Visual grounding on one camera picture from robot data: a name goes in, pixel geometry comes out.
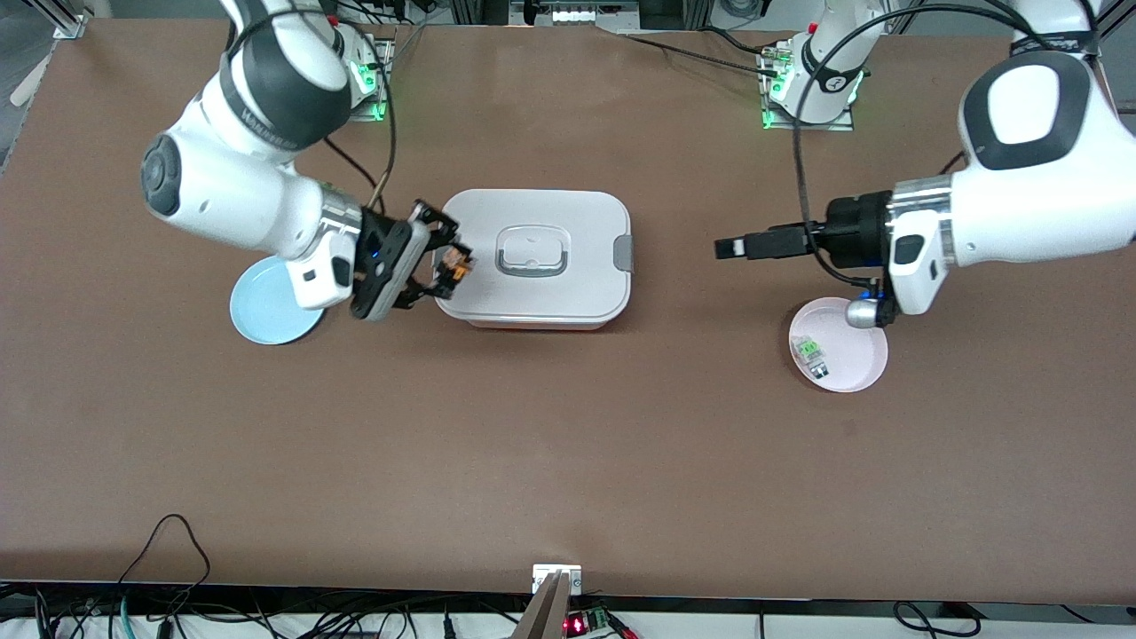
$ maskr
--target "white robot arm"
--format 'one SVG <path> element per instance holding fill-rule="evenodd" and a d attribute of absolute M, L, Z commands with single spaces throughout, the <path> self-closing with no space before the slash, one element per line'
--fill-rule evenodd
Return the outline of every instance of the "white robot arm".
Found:
<path fill-rule="evenodd" d="M 854 38 L 825 67 L 818 68 L 820 61 L 845 35 L 883 14 L 880 0 L 826 0 L 816 28 L 797 33 L 784 44 L 790 61 L 779 69 L 782 78 L 772 84 L 769 99 L 790 117 L 799 117 L 808 124 L 822 124 L 840 117 L 849 106 L 863 63 L 884 32 L 884 25 L 876 25 Z M 801 98 L 815 73 L 817 81 L 802 111 Z"/>
<path fill-rule="evenodd" d="M 409 277 L 426 250 L 453 244 L 452 221 L 425 204 L 408 221 L 385 218 L 296 174 L 293 164 L 383 90 L 374 45 L 353 27 L 333 27 L 318 0 L 220 1 L 240 35 L 145 152 L 142 191 L 151 213 L 197 235 L 284 258 L 304 308 L 362 290 L 352 313 L 377 321 L 421 294 L 444 297 L 445 287 Z M 431 231 L 432 222 L 442 227 Z M 403 282 L 415 290 L 403 291 Z"/>
<path fill-rule="evenodd" d="M 1080 3 L 1018 5 L 1064 52 L 1019 38 L 1017 55 L 970 86 L 959 108 L 966 169 L 834 200 L 824 224 L 719 240 L 717 257 L 807 255 L 809 233 L 837 268 L 882 266 L 874 294 L 849 307 L 850 324 L 870 327 L 927 312 L 952 267 L 1128 246 L 1136 236 L 1136 183 L 1127 175 L 1136 140 L 1083 52 L 1094 39 Z"/>

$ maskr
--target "black cable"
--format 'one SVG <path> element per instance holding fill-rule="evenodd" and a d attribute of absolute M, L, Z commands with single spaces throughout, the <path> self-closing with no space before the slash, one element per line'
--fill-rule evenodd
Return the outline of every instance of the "black cable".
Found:
<path fill-rule="evenodd" d="M 486 608 L 490 612 L 496 613 L 496 614 L 503 616 L 504 619 L 507 619 L 507 620 L 509 620 L 509 621 L 511 621 L 513 623 L 520 623 L 519 619 L 517 619 L 517 617 L 512 616 L 511 614 L 502 611 L 501 608 L 498 608 L 495 606 L 491 606 L 491 605 L 488 605 L 487 603 L 485 603 L 485 601 L 483 601 L 481 599 L 477 600 L 477 605 L 482 606 L 483 608 Z"/>
<path fill-rule="evenodd" d="M 1093 621 L 1093 620 L 1088 619 L 1087 616 L 1085 616 L 1085 615 L 1083 615 L 1083 614 L 1078 613 L 1077 611 L 1075 611 L 1075 609 L 1070 608 L 1069 606 L 1067 606 L 1067 605 L 1064 605 L 1064 604 L 1061 604 L 1061 608 L 1062 608 L 1062 609 L 1063 609 L 1064 612 L 1067 612 L 1067 613 L 1071 614 L 1072 616 L 1075 616 L 1075 617 L 1079 619 L 1080 621 L 1083 621 L 1083 622 L 1085 622 L 1085 623 L 1096 623 L 1095 621 Z"/>
<path fill-rule="evenodd" d="M 741 42 L 738 42 L 738 40 L 736 38 L 734 38 L 733 35 L 730 35 L 728 31 L 726 31 L 724 28 L 718 28 L 716 26 L 704 26 L 704 27 L 700 28 L 699 31 L 705 31 L 708 33 L 718 34 L 726 42 L 729 42 L 730 47 L 734 47 L 735 49 L 741 49 L 742 51 L 745 51 L 746 53 L 753 53 L 754 56 L 760 56 L 761 55 L 761 50 L 765 49 L 766 47 L 772 47 L 774 44 L 777 44 L 777 41 L 775 40 L 775 41 L 770 42 L 769 44 L 762 44 L 761 47 L 749 47 L 746 44 L 742 44 Z"/>
<path fill-rule="evenodd" d="M 386 96 L 386 116 L 390 121 L 391 127 L 391 150 L 386 157 L 386 169 L 384 169 L 383 174 L 378 177 L 377 184 L 374 186 L 374 192 L 370 196 L 370 201 L 367 202 L 367 208 L 371 209 L 375 208 L 376 204 L 379 205 L 382 207 L 381 210 L 383 215 L 386 215 L 386 206 L 385 202 L 383 202 L 383 190 L 386 189 L 386 182 L 391 179 L 391 172 L 394 171 L 394 158 L 399 148 L 398 128 L 394 124 L 394 96 L 391 94 L 391 78 L 387 75 L 389 65 L 383 64 L 382 58 L 378 55 L 378 49 L 375 48 L 375 43 L 367 38 L 367 34 L 365 34 L 361 28 L 357 25 L 351 25 L 351 28 L 356 30 L 356 33 L 362 38 L 364 42 L 366 42 L 368 47 L 370 47 L 370 52 L 375 56 L 375 61 L 378 65 L 378 78 L 383 83 L 383 93 Z M 352 165 L 357 164 L 349 159 L 349 156 L 345 153 L 344 159 L 351 161 Z"/>
<path fill-rule="evenodd" d="M 951 172 L 952 168 L 954 168 L 954 165 L 959 164 L 959 160 L 961 160 L 966 156 L 967 156 L 966 151 L 959 151 L 954 153 L 954 157 L 951 158 L 951 161 L 946 163 L 946 165 L 944 165 L 943 168 L 939 169 L 938 174 L 946 175 L 947 173 Z"/>
<path fill-rule="evenodd" d="M 407 623 L 410 624 L 410 634 L 418 639 L 418 628 L 415 625 L 415 617 L 410 614 L 410 606 L 407 606 Z"/>
<path fill-rule="evenodd" d="M 190 639 L 189 637 L 185 636 L 185 629 L 182 628 L 182 617 L 173 615 L 173 619 L 174 619 L 174 625 L 177 626 L 177 633 L 182 636 L 182 639 Z"/>
<path fill-rule="evenodd" d="M 411 25 L 415 24 L 414 20 L 411 20 L 410 18 L 407 18 L 407 17 L 401 17 L 400 18 L 399 16 L 395 16 L 394 14 L 384 14 L 382 11 L 376 11 L 374 9 L 368 9 L 368 8 L 364 7 L 362 2 L 359 2 L 358 5 L 356 5 L 356 3 L 346 5 L 346 3 L 344 3 L 343 0 L 335 0 L 335 5 L 339 6 L 339 7 L 343 7 L 344 9 L 351 9 L 351 10 L 354 10 L 354 11 L 359 11 L 360 14 L 362 14 L 365 16 L 369 16 L 371 18 L 389 18 L 389 19 L 392 19 L 392 20 L 399 20 L 400 23 L 409 23 Z"/>
<path fill-rule="evenodd" d="M 204 563 L 206 565 L 206 571 L 201 574 L 200 578 L 198 578 L 195 582 L 193 582 L 192 586 L 190 586 L 190 588 L 193 588 L 195 586 L 201 586 L 204 582 L 204 580 L 209 579 L 209 573 L 212 571 L 212 562 L 209 561 L 209 555 L 206 554 L 204 548 L 201 547 L 201 542 L 198 541 L 198 536 L 193 533 L 193 526 L 191 526 L 189 520 L 186 520 L 179 513 L 170 513 L 164 516 L 162 518 L 158 520 L 158 523 L 154 524 L 153 530 L 150 531 L 150 539 L 147 539 L 145 546 L 142 547 L 142 551 L 139 553 L 137 557 L 134 557 L 134 561 L 131 562 L 131 565 L 126 566 L 126 570 L 123 571 L 123 574 L 118 575 L 118 580 L 115 581 L 116 586 L 123 583 L 123 581 L 126 580 L 126 575 L 131 574 L 131 571 L 134 570 L 134 566 L 139 565 L 139 562 L 141 562 L 145 557 L 147 553 L 150 551 L 150 546 L 153 545 L 153 540 L 158 537 L 158 532 L 161 530 L 161 524 L 166 523 L 169 520 L 177 520 L 178 522 L 182 523 L 183 526 L 185 526 L 185 532 L 190 536 L 190 543 L 193 545 L 193 548 L 198 551 L 198 555 L 201 557 L 201 562 Z"/>
<path fill-rule="evenodd" d="M 374 189 L 375 186 L 378 186 L 378 182 L 375 182 L 375 176 L 371 175 L 369 171 L 367 171 L 366 168 L 364 168 L 361 164 L 359 164 L 358 161 L 356 161 L 356 159 L 353 157 L 349 156 L 346 151 L 344 151 L 343 149 L 341 149 L 339 144 L 336 144 L 335 142 L 333 142 L 331 138 L 324 138 L 324 143 L 327 144 L 328 147 L 331 147 L 332 150 L 335 151 L 335 153 L 337 156 L 340 156 L 341 158 L 343 158 L 343 160 L 345 163 L 348 163 L 351 166 L 353 166 L 354 169 L 358 171 L 367 180 L 367 183 L 370 184 L 371 189 Z"/>
<path fill-rule="evenodd" d="M 922 625 L 916 625 L 910 621 L 903 619 L 903 615 L 901 614 L 901 611 L 903 608 L 909 608 L 911 612 L 913 612 L 916 616 L 919 617 L 919 621 L 922 623 Z M 978 619 L 971 620 L 975 622 L 975 626 L 970 630 L 967 630 L 966 632 L 957 632 L 954 630 L 943 630 L 942 628 L 935 628 L 934 625 L 932 625 L 930 620 L 927 619 L 927 615 L 925 615 L 922 611 L 916 607 L 916 605 L 912 604 L 911 601 L 896 601 L 895 605 L 892 606 L 892 614 L 895 615 L 895 621 L 900 622 L 900 624 L 903 625 L 903 628 L 907 628 L 909 630 L 914 630 L 916 632 L 926 632 L 930 637 L 930 639 L 937 639 L 939 634 L 942 634 L 943 637 L 959 637 L 966 639 L 967 637 L 974 637 L 983 631 L 983 622 L 982 620 Z"/>
<path fill-rule="evenodd" d="M 243 47 L 250 38 L 252 38 L 258 31 L 270 25 L 276 18 L 281 16 L 295 16 L 301 14 L 316 14 L 326 17 L 323 9 L 286 9 L 283 11 L 276 11 L 275 14 L 268 14 L 262 18 L 247 24 L 244 28 L 241 30 L 241 33 L 236 35 L 236 39 L 233 40 L 233 43 L 228 47 L 227 52 L 225 53 L 226 58 L 232 61 L 233 58 L 236 57 L 236 52 L 241 50 L 241 47 Z"/>
<path fill-rule="evenodd" d="M 694 51 L 687 51 L 686 49 L 679 49 L 678 47 L 671 47 L 670 44 L 663 44 L 662 42 L 653 42 L 651 40 L 644 40 L 642 38 L 635 38 L 634 35 L 624 35 L 623 38 L 626 38 L 627 40 L 633 40 L 635 42 L 641 42 L 643 44 L 650 44 L 651 47 L 658 47 L 659 49 L 662 49 L 665 51 L 673 51 L 675 53 L 679 53 L 679 55 L 683 55 L 683 56 L 688 56 L 691 58 L 696 58 L 699 60 L 704 60 L 704 61 L 712 63 L 712 64 L 716 64 L 716 65 L 721 65 L 724 67 L 736 68 L 736 69 L 740 69 L 740 70 L 755 73 L 758 75 L 767 75 L 769 77 L 772 77 L 772 76 L 777 75 L 777 73 L 775 70 L 772 70 L 772 69 L 761 69 L 761 68 L 758 68 L 758 67 L 751 67 L 751 66 L 746 66 L 746 65 L 740 65 L 737 63 L 730 63 L 728 60 L 722 60 L 722 59 L 719 59 L 719 58 L 712 58 L 710 56 L 705 56 L 705 55 L 702 55 L 702 53 L 696 53 Z"/>
<path fill-rule="evenodd" d="M 796 107 L 796 114 L 793 114 L 794 115 L 794 117 L 792 118 L 793 165 L 796 171 L 796 189 L 797 189 L 797 199 L 800 200 L 801 204 L 801 219 L 804 222 L 804 230 L 805 230 L 804 236 L 805 240 L 809 242 L 809 249 L 812 251 L 812 255 L 816 257 L 817 263 L 826 273 L 828 273 L 835 280 L 844 282 L 845 284 L 851 284 L 853 287 L 860 287 L 871 290 L 875 287 L 875 280 L 868 277 L 850 277 L 838 272 L 833 265 L 828 264 L 828 262 L 824 258 L 824 256 L 820 255 L 820 251 L 817 249 L 817 240 L 816 238 L 813 238 L 812 234 L 813 222 L 809 209 L 809 189 L 804 174 L 804 157 L 801 151 L 801 115 L 804 113 L 804 105 L 805 101 L 809 99 L 809 92 L 812 89 L 813 84 L 816 84 L 817 74 L 820 73 L 821 69 L 826 68 L 828 66 L 828 63 L 833 59 L 833 57 L 836 56 L 836 53 L 841 49 L 846 47 L 849 42 L 852 42 L 855 38 L 864 33 L 869 28 L 872 28 L 876 25 L 885 23 L 892 18 L 908 16 L 908 15 L 917 15 L 928 11 L 968 14 L 996 20 L 1011 28 L 1017 28 L 1018 31 L 1026 33 L 1027 35 L 1036 40 L 1038 44 L 1041 44 L 1043 48 L 1052 49 L 1052 45 L 1042 40 L 1042 38 L 1028 24 L 1018 24 L 1013 18 L 999 14 L 996 11 L 991 11 L 988 9 L 982 9 L 978 7 L 967 7 L 963 5 L 920 5 L 914 7 L 905 7 L 902 9 L 896 9 L 894 11 L 888 11 L 886 14 L 879 15 L 866 22 L 864 24 L 852 30 L 840 42 L 837 42 L 836 45 L 833 47 L 830 51 L 828 51 L 828 55 L 825 56 L 825 59 L 822 59 L 817 65 L 816 70 L 812 74 L 810 74 L 809 78 L 805 81 L 804 90 L 801 93 L 801 101 L 797 103 Z"/>
<path fill-rule="evenodd" d="M 265 616 L 265 611 L 260 609 L 260 601 L 257 600 L 257 592 L 252 589 L 252 587 L 249 587 L 249 598 L 252 599 L 252 605 L 257 608 L 257 616 L 260 617 L 260 621 L 264 623 L 264 626 L 268 629 L 268 633 L 273 636 L 273 639 L 283 639 L 281 634 L 276 632 L 276 629 L 273 628 L 273 622 L 268 621 L 268 617 Z"/>
<path fill-rule="evenodd" d="M 1088 20 L 1088 31 L 1093 32 L 1094 35 L 1101 30 L 1101 23 L 1096 18 L 1096 13 L 1093 11 L 1093 5 L 1088 0 L 1077 0 L 1080 2 L 1080 8 L 1085 11 L 1085 19 Z"/>
<path fill-rule="evenodd" d="M 391 179 L 391 172 L 394 171 L 394 158 L 399 150 L 399 139 L 398 128 L 394 125 L 394 94 L 391 93 L 391 78 L 387 75 L 386 65 L 379 65 L 378 77 L 383 82 L 383 91 L 386 93 L 386 117 L 390 119 L 391 128 L 391 150 L 386 156 L 386 169 L 383 171 L 383 175 L 378 179 L 378 185 L 375 186 L 375 192 L 370 197 L 369 208 L 374 208 L 376 202 L 382 204 L 383 190 L 386 189 L 386 183 Z"/>

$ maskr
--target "metal frame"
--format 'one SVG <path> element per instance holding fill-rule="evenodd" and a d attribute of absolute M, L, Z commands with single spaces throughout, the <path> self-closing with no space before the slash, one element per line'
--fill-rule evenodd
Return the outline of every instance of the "metal frame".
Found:
<path fill-rule="evenodd" d="M 86 16 L 76 11 L 70 0 L 30 0 L 34 9 L 56 26 L 57 40 L 74 40 L 83 35 Z"/>
<path fill-rule="evenodd" d="M 573 578 L 568 570 L 550 572 L 525 608 L 510 639 L 561 639 L 568 619 Z"/>

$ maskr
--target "brown table surface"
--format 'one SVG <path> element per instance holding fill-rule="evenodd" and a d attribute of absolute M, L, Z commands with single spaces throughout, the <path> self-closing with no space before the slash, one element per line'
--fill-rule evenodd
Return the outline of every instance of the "brown table surface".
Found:
<path fill-rule="evenodd" d="M 115 579 L 176 511 L 215 582 L 520 591 L 560 561 L 608 594 L 1136 599 L 1131 251 L 953 272 L 888 330 L 878 383 L 825 393 L 787 322 L 854 291 L 805 258 L 712 258 L 799 218 L 752 76 L 594 28 L 428 27 L 395 68 L 389 205 L 612 193 L 630 305 L 561 334 L 344 306 L 254 346 L 228 296 L 260 256 L 153 219 L 137 183 L 225 30 L 95 20 L 61 43 L 0 182 L 0 576 Z M 857 132 L 805 135 L 815 207 L 938 171 L 1004 50 L 880 41 Z M 383 124 L 335 138 L 385 161 Z M 367 193 L 321 146 L 299 168 Z M 199 571 L 169 529 L 133 576 Z"/>

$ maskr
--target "wire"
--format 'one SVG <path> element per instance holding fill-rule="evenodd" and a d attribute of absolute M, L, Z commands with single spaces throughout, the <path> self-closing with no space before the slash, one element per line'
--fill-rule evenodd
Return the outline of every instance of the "wire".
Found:
<path fill-rule="evenodd" d="M 679 49 L 678 47 L 671 47 L 670 44 L 663 44 L 662 42 L 653 42 L 651 40 L 644 40 L 642 38 L 635 38 L 634 35 L 623 35 L 621 38 L 626 38 L 627 40 L 633 40 L 635 42 L 641 42 L 643 44 L 650 44 L 651 47 L 658 47 L 659 49 L 662 49 L 665 51 L 674 51 L 675 53 L 679 53 L 679 55 L 683 55 L 683 56 L 688 56 L 691 58 L 696 58 L 696 59 L 700 59 L 700 60 L 705 60 L 708 63 L 712 63 L 712 64 L 716 64 L 716 65 L 721 65 L 721 66 L 725 66 L 725 67 L 736 68 L 736 69 L 740 69 L 740 70 L 755 73 L 758 75 L 767 75 L 767 76 L 770 76 L 770 77 L 772 77 L 774 75 L 777 75 L 776 72 L 774 72 L 772 69 L 760 69 L 758 67 L 751 67 L 751 66 L 740 65 L 737 63 L 730 63 L 728 60 L 721 60 L 721 59 L 718 59 L 718 58 L 712 58 L 710 56 L 704 56 L 702 53 L 696 53 L 694 51 L 687 51 L 686 49 Z"/>
<path fill-rule="evenodd" d="M 371 209 L 375 208 L 376 204 L 382 202 L 383 190 L 386 189 L 386 182 L 391 179 L 391 172 L 394 171 L 394 157 L 399 149 L 398 128 L 394 125 L 394 94 L 391 93 L 391 80 L 387 77 L 386 65 L 381 65 L 378 70 L 378 77 L 383 82 L 383 91 L 386 92 L 386 117 L 391 123 L 391 150 L 386 156 L 386 168 L 378 177 L 378 184 L 375 185 L 375 191 L 371 193 L 370 201 L 367 204 L 367 208 Z"/>
<path fill-rule="evenodd" d="M 415 639 L 418 639 L 418 628 L 415 626 L 415 617 L 410 614 L 410 606 L 407 606 L 406 615 L 407 623 L 410 624 L 410 634 L 412 634 Z"/>
<path fill-rule="evenodd" d="M 131 617 L 126 615 L 126 597 L 118 603 L 118 617 L 123 622 L 123 630 L 126 631 L 126 639 L 136 639 L 134 637 L 134 629 L 131 628 Z M 115 623 L 115 615 L 109 615 L 107 617 L 107 623 Z"/>
<path fill-rule="evenodd" d="M 913 612 L 916 616 L 919 617 L 919 621 L 922 623 L 922 625 L 916 625 L 910 621 L 903 619 L 903 615 L 901 614 L 901 611 L 903 608 L 911 609 L 911 612 Z M 974 637 L 983 631 L 983 622 L 982 620 L 978 619 L 972 620 L 975 622 L 975 626 L 970 630 L 967 630 L 966 632 L 957 632 L 954 630 L 943 630 L 942 628 L 935 628 L 934 625 L 932 625 L 930 620 L 927 619 L 927 615 L 925 615 L 922 611 L 916 607 L 916 605 L 912 604 L 911 601 L 896 601 L 895 605 L 892 606 L 892 614 L 895 615 L 895 621 L 900 622 L 900 624 L 903 625 L 903 628 L 907 628 L 909 630 L 914 630 L 916 632 L 926 632 L 930 637 L 930 639 L 937 639 L 939 634 L 944 637 L 960 637 L 962 639 L 966 639 L 967 637 Z"/>
<path fill-rule="evenodd" d="M 946 175 L 947 173 L 950 173 L 951 169 L 954 168 L 954 165 L 959 164 L 959 160 L 966 157 L 966 155 L 967 155 L 966 151 L 959 151 L 954 153 L 954 157 L 951 158 L 951 161 L 946 163 L 946 165 L 944 165 L 943 168 L 939 169 L 938 174 Z"/>
<path fill-rule="evenodd" d="M 1101 31 L 1101 24 L 1097 22 L 1096 11 L 1093 10 L 1093 5 L 1088 0 L 1077 0 L 1080 2 L 1080 8 L 1085 11 L 1085 19 L 1088 22 L 1088 31 L 1096 35 Z"/>
<path fill-rule="evenodd" d="M 185 629 L 182 628 L 182 617 L 173 615 L 173 619 L 174 619 L 174 625 L 177 626 L 177 633 L 182 636 L 182 639 L 190 639 L 189 637 L 185 636 Z"/>
<path fill-rule="evenodd" d="M 1095 621 L 1088 619 L 1087 616 L 1078 613 L 1077 611 L 1070 608 L 1069 606 L 1067 606 L 1064 604 L 1061 604 L 1061 609 L 1063 609 L 1064 612 L 1071 614 L 1072 616 L 1079 619 L 1080 621 L 1083 621 L 1085 623 L 1096 623 Z"/>
<path fill-rule="evenodd" d="M 324 14 L 323 9 L 287 9 L 287 10 L 284 10 L 284 11 L 277 11 L 275 14 L 268 14 L 267 16 L 265 16 L 265 17 L 262 17 L 260 19 L 257 19 L 257 20 L 253 20 L 253 22 L 249 23 L 248 25 L 245 25 L 244 28 L 241 30 L 241 33 L 239 33 L 236 35 L 236 39 L 233 40 L 233 43 L 228 47 L 227 52 L 225 53 L 226 58 L 229 61 L 233 61 L 233 58 L 236 57 L 236 52 L 241 50 L 241 47 L 243 47 L 244 43 L 250 38 L 252 38 L 258 31 L 260 31 L 260 30 L 265 28 L 266 26 L 270 25 L 273 23 L 273 20 L 275 20 L 276 18 L 278 18 L 281 16 L 294 16 L 294 15 L 300 15 L 300 14 L 318 14 L 320 16 L 325 16 L 326 17 L 326 15 Z"/>
<path fill-rule="evenodd" d="M 346 151 L 344 151 L 343 149 L 341 149 L 339 144 L 336 144 L 335 142 L 333 142 L 331 138 L 324 138 L 324 143 L 326 143 L 328 147 L 331 147 L 332 150 L 335 151 L 335 153 L 337 156 L 340 156 L 341 158 L 343 158 L 343 160 L 345 163 L 348 163 L 351 166 L 353 166 L 354 169 L 358 171 L 367 180 L 367 182 L 370 184 L 371 189 L 374 189 L 375 186 L 378 185 L 378 183 L 375 182 L 375 176 L 371 175 L 369 171 L 367 171 L 366 168 L 364 168 L 361 164 L 359 164 L 358 161 L 356 161 L 356 159 L 353 157 L 349 156 Z"/>
<path fill-rule="evenodd" d="M 392 20 L 399 20 L 400 23 L 415 24 L 414 20 L 411 20 L 410 18 L 408 18 L 406 16 L 403 16 L 403 17 L 400 18 L 399 16 L 396 16 L 394 14 L 384 14 L 382 11 L 376 11 L 374 9 L 368 9 L 368 8 L 366 8 L 366 7 L 362 6 L 362 2 L 359 2 L 359 3 L 352 2 L 351 5 L 346 5 L 344 2 L 344 0 L 334 0 L 334 1 L 335 1 L 335 5 L 339 6 L 339 7 L 342 7 L 344 9 L 351 9 L 352 11 L 359 11 L 360 14 L 362 14 L 365 16 L 368 16 L 368 17 L 371 17 L 371 18 L 390 18 Z"/>
<path fill-rule="evenodd" d="M 797 199 L 800 200 L 801 204 L 801 219 L 804 222 L 804 230 L 805 230 L 804 236 L 805 240 L 809 242 L 809 249 L 812 251 L 812 255 L 816 257 L 817 263 L 820 265 L 821 268 L 824 268 L 826 273 L 828 273 L 835 280 L 844 282 L 845 284 L 851 284 L 853 287 L 860 287 L 871 290 L 875 287 L 875 280 L 868 277 L 850 277 L 838 272 L 833 265 L 830 265 L 827 260 L 825 260 L 824 256 L 821 256 L 820 252 L 817 250 L 817 239 L 812 236 L 811 232 L 813 227 L 813 222 L 809 209 L 809 188 L 804 174 L 804 156 L 801 150 L 801 115 L 804 114 L 804 105 L 809 99 L 809 92 L 812 90 L 813 84 L 816 84 L 817 82 L 817 74 L 819 74 L 821 69 L 826 68 L 828 66 L 828 63 L 833 59 L 833 57 L 835 57 L 841 49 L 846 47 L 849 42 L 852 42 L 855 38 L 864 33 L 869 28 L 872 28 L 874 26 L 885 23 L 889 19 L 901 16 L 928 13 L 928 11 L 969 14 L 993 19 L 1002 24 L 1005 24 L 1011 28 L 1017 28 L 1018 31 L 1021 31 L 1022 33 L 1026 33 L 1027 35 L 1036 40 L 1042 47 L 1046 49 L 1052 49 L 1052 45 L 1042 40 L 1042 38 L 1037 35 L 1037 33 L 1033 30 L 1033 27 L 1030 27 L 1028 24 L 1018 24 L 1010 16 L 1005 16 L 988 9 L 982 9 L 978 7 L 967 7 L 963 5 L 920 5 L 914 7 L 905 7 L 902 9 L 896 9 L 894 11 L 888 11 L 886 14 L 882 14 L 879 16 L 876 16 L 875 18 L 869 19 L 868 22 L 863 23 L 862 25 L 852 30 L 847 35 L 845 35 L 840 42 L 836 43 L 835 47 L 832 48 L 830 51 L 828 51 L 828 55 L 825 56 L 825 59 L 821 60 L 819 64 L 817 64 L 816 70 L 813 70 L 809 75 L 809 80 L 805 81 L 804 90 L 801 92 L 801 101 L 797 103 L 796 113 L 793 114 L 794 117 L 792 118 L 793 165 L 796 171 L 796 190 L 797 190 Z"/>
<path fill-rule="evenodd" d="M 276 629 L 273 628 L 273 623 L 268 621 L 267 616 L 265 616 L 265 611 L 260 609 L 260 601 L 257 600 L 257 591 L 253 590 L 251 587 L 249 588 L 249 597 L 252 599 L 252 605 L 257 608 L 257 616 L 259 616 L 260 621 L 264 622 L 265 628 L 268 629 L 268 632 L 273 636 L 273 639 L 281 639 L 279 632 L 276 632 Z"/>
<path fill-rule="evenodd" d="M 507 620 L 509 620 L 509 621 L 511 621 L 513 623 L 518 623 L 518 624 L 520 623 L 519 619 L 517 619 L 517 617 L 512 616 L 511 614 L 502 611 L 501 608 L 498 608 L 495 606 L 491 606 L 490 604 L 487 604 L 485 601 L 482 601 L 481 599 L 477 600 L 477 605 L 482 606 L 483 608 L 488 609 L 490 612 L 496 613 L 496 614 L 503 616 L 504 619 L 507 619 Z"/>
<path fill-rule="evenodd" d="M 153 540 L 158 537 L 158 532 L 161 530 L 162 524 L 165 524 L 169 520 L 177 520 L 178 522 L 182 523 L 183 526 L 185 526 L 185 532 L 190 536 L 190 543 L 192 543 L 193 548 L 198 551 L 198 555 L 201 557 L 201 562 L 204 564 L 206 570 L 203 573 L 201 573 L 201 576 L 198 578 L 197 581 L 191 583 L 189 587 L 184 588 L 181 592 L 178 592 L 174 597 L 174 601 L 177 601 L 177 605 L 174 606 L 172 601 L 170 605 L 173 606 L 173 612 L 170 612 L 166 616 L 176 615 L 178 611 L 182 609 L 182 606 L 184 606 L 185 603 L 189 600 L 190 591 L 197 588 L 198 586 L 204 583 L 204 581 L 209 579 L 209 573 L 212 571 L 212 562 L 209 561 L 209 555 L 206 553 L 204 548 L 201 547 L 201 542 L 198 541 L 198 536 L 194 534 L 193 526 L 190 525 L 189 520 L 186 520 L 183 515 L 181 515 L 179 513 L 169 513 L 168 515 L 158 520 L 158 523 L 154 524 L 153 530 L 150 531 L 150 538 L 147 539 L 145 546 L 142 547 L 142 551 L 139 553 L 137 557 L 134 557 L 134 561 L 131 562 L 131 565 L 126 566 L 126 570 L 123 571 L 123 574 L 118 575 L 118 580 L 115 581 L 115 586 L 120 586 L 124 581 L 126 581 L 126 576 L 131 574 L 131 571 L 134 570 L 134 566 L 139 565 L 139 562 L 141 562 L 145 557 L 147 553 L 150 551 L 150 546 L 153 545 Z"/>
<path fill-rule="evenodd" d="M 434 13 L 434 14 L 427 15 L 426 18 L 423 19 L 423 22 L 419 23 L 418 26 L 416 26 L 414 28 L 414 31 L 410 32 L 410 35 L 407 36 L 407 41 L 402 43 L 402 47 L 399 47 L 398 49 L 395 49 L 394 56 L 391 56 L 391 63 L 393 63 L 394 60 L 398 60 L 399 57 L 402 56 L 402 53 L 404 53 L 407 51 L 407 49 L 409 49 L 412 43 L 417 42 L 418 39 L 421 38 L 421 35 L 423 35 L 423 27 L 426 26 L 427 23 L 429 23 L 432 19 L 436 18 L 437 16 L 441 16 L 441 15 L 445 14 L 445 7 L 442 7 L 441 5 L 438 5 L 438 8 L 441 8 L 442 10 L 440 10 L 437 13 Z"/>
<path fill-rule="evenodd" d="M 741 42 L 738 42 L 737 39 L 734 38 L 733 35 L 730 35 L 728 31 L 722 30 L 722 28 L 718 28 L 716 26 L 704 26 L 704 27 L 700 28 L 699 31 L 705 31 L 705 32 L 709 32 L 709 33 L 716 33 L 716 34 L 720 35 L 724 40 L 726 40 L 726 42 L 729 42 L 729 44 L 732 47 L 734 47 L 735 49 L 741 49 L 742 51 L 745 51 L 746 53 L 753 53 L 754 56 L 760 56 L 761 55 L 761 50 L 765 49 L 766 47 L 772 47 L 774 44 L 777 44 L 777 41 L 775 40 L 775 41 L 770 42 L 769 44 L 762 44 L 761 47 L 747 47 L 747 45 L 742 44 Z"/>

